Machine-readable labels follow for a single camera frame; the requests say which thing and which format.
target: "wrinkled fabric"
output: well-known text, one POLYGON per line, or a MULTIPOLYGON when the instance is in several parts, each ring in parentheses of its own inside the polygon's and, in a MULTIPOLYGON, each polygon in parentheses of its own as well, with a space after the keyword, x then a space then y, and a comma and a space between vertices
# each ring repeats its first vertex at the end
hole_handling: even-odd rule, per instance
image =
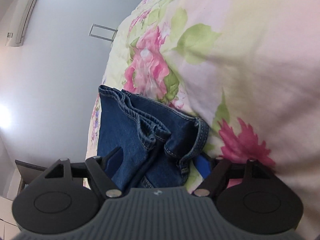
MULTIPOLYGON (((204 151, 272 167, 320 233, 320 0, 143 0, 119 26, 103 83, 199 116, 204 151)), ((89 129, 96 155, 100 100, 89 129)), ((190 165, 186 183, 202 177, 190 165)))
POLYGON ((125 90, 99 87, 97 154, 123 192, 132 187, 179 187, 200 155, 209 126, 166 105, 125 90))

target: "jeans waistband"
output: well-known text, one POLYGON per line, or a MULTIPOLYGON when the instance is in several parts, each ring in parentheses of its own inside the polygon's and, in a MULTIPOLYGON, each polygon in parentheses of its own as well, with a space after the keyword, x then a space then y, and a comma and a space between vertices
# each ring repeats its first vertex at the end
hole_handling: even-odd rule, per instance
POLYGON ((141 98, 143 100, 146 100, 149 103, 155 104, 159 108, 159 111, 161 111, 162 109, 164 111, 168 111, 169 114, 174 114, 174 116, 183 120, 184 123, 190 122, 190 123, 193 123, 193 125, 195 127, 197 127, 197 135, 196 135, 194 144, 192 145, 189 152, 180 152, 179 151, 179 152, 173 153, 172 150, 168 147, 168 143, 166 143, 164 145, 164 149, 165 149, 167 155, 179 160, 178 165, 180 166, 181 170, 188 169, 189 160, 198 156, 201 153, 201 151, 207 141, 208 133, 209 133, 208 124, 204 120, 202 120, 201 118, 186 115, 186 114, 179 112, 169 106, 161 104, 161 103, 154 101, 150 98, 146 98, 142 95, 132 94, 131 92, 128 92, 126 90, 122 90, 121 92, 128 95, 129 98, 131 96, 135 96, 135 97, 141 98))
POLYGON ((100 96, 114 98, 119 108, 137 122, 138 136, 145 148, 151 149, 156 139, 166 141, 169 138, 171 133, 166 126, 153 116, 134 108, 124 93, 104 85, 99 87, 99 93, 100 96))

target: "screw head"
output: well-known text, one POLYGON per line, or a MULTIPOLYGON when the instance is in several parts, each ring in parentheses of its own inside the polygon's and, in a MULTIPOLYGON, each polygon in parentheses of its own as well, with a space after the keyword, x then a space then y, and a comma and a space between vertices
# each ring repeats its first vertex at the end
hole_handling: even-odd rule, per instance
POLYGON ((122 192, 119 189, 109 189, 106 192, 106 196, 110 198, 117 198, 122 195, 122 192))
POLYGON ((210 195, 210 191, 204 188, 196 189, 193 194, 195 194, 197 197, 207 197, 210 195))

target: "blue denim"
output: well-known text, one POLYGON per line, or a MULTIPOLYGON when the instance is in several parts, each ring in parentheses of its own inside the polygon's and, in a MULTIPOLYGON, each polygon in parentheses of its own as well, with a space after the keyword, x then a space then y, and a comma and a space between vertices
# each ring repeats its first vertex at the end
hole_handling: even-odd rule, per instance
POLYGON ((190 160, 202 152, 207 141, 209 126, 201 118, 183 114, 150 98, 125 90, 122 92, 128 95, 133 107, 154 116, 171 132, 164 144, 165 155, 159 156, 150 167, 140 187, 163 187, 164 182, 159 179, 159 174, 169 178, 164 187, 183 185, 189 175, 190 160))
POLYGON ((106 174, 122 190, 177 187, 189 174, 208 136, 208 125, 125 90, 99 87, 101 123, 98 155, 106 174))

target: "white cabinet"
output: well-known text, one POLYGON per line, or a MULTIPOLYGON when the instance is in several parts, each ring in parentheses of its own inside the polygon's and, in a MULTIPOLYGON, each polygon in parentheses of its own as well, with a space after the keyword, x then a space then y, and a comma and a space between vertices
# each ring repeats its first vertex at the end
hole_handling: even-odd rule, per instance
POLYGON ((17 234, 20 233, 20 230, 17 226, 4 222, 4 238, 3 240, 11 240, 17 234))
POLYGON ((4 197, 0 197, 0 238, 3 240, 11 240, 18 233, 16 221, 12 216, 12 201, 4 197))
POLYGON ((4 221, 0 220, 0 238, 4 239, 4 221))
POLYGON ((12 216, 11 208, 12 201, 7 198, 0 197, 0 219, 16 226, 17 224, 12 216))

